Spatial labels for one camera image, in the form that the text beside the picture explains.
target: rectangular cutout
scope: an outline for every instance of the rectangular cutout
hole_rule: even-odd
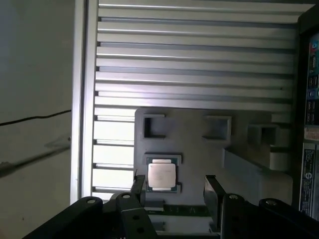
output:
[[[93,169],[93,187],[131,188],[132,170]]]
[[[95,145],[93,147],[93,163],[134,164],[134,147]]]
[[[208,132],[203,136],[208,142],[230,142],[231,117],[206,116]]]

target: gray plastic panel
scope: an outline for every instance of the gray plastic panel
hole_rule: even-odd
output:
[[[154,135],[164,135],[164,138],[144,137],[144,119],[149,115],[154,120],[147,127]],[[229,141],[203,138],[216,128],[210,119],[226,120],[227,124],[231,122],[225,131],[229,134]],[[144,162],[146,153],[182,155],[182,164],[177,170],[181,193],[149,192],[146,195],[147,200],[161,199],[167,204],[204,205],[204,176],[208,174],[216,175],[227,192],[250,195],[246,182],[222,167],[223,148],[230,143],[243,145],[247,141],[248,125],[269,124],[271,114],[259,111],[141,108],[136,111],[135,122],[134,170],[138,174],[147,174],[147,165]]]

